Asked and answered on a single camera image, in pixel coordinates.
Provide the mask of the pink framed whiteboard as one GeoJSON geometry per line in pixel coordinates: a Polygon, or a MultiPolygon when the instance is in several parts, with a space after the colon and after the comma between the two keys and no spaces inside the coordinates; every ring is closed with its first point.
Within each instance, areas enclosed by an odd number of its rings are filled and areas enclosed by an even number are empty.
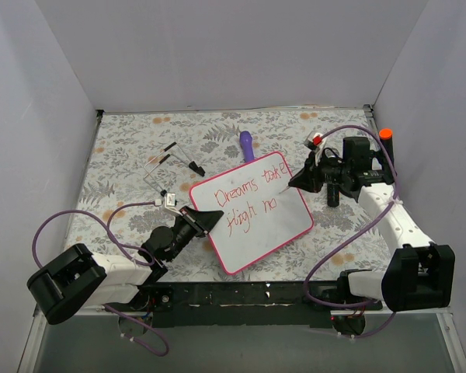
{"type": "Polygon", "coordinates": [[[191,187],[198,211],[224,212],[209,237],[226,274],[244,270],[314,227],[299,190],[279,194],[290,178],[282,153],[271,152],[191,187]]]}

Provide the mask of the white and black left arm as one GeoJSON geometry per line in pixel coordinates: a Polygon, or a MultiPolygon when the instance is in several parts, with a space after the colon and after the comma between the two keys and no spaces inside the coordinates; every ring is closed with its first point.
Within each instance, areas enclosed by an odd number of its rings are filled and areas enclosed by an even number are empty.
{"type": "Polygon", "coordinates": [[[81,243],[71,246],[26,282],[49,324],[70,319],[80,309],[106,303],[126,304],[134,311],[144,309],[150,300],[147,288],[167,272],[172,262],[194,238],[214,229],[223,211],[197,211],[182,207],[174,225],[159,226],[137,248],[141,260],[129,253],[103,255],[81,243]]]}

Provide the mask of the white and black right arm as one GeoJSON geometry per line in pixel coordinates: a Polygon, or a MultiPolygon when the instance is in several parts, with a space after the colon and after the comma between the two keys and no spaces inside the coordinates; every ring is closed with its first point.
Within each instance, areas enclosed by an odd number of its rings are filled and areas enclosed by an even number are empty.
{"type": "Polygon", "coordinates": [[[327,204],[338,204],[343,194],[353,198],[372,219],[391,252],[382,272],[344,270],[336,281],[334,302],[313,302],[353,309],[383,302],[393,312],[440,309],[450,304],[454,279],[454,251],[434,242],[411,218],[398,197],[390,131],[377,139],[373,150],[367,137],[343,139],[343,150],[325,146],[314,132],[305,142],[310,153],[289,187],[318,193],[327,191],[327,204]]]}

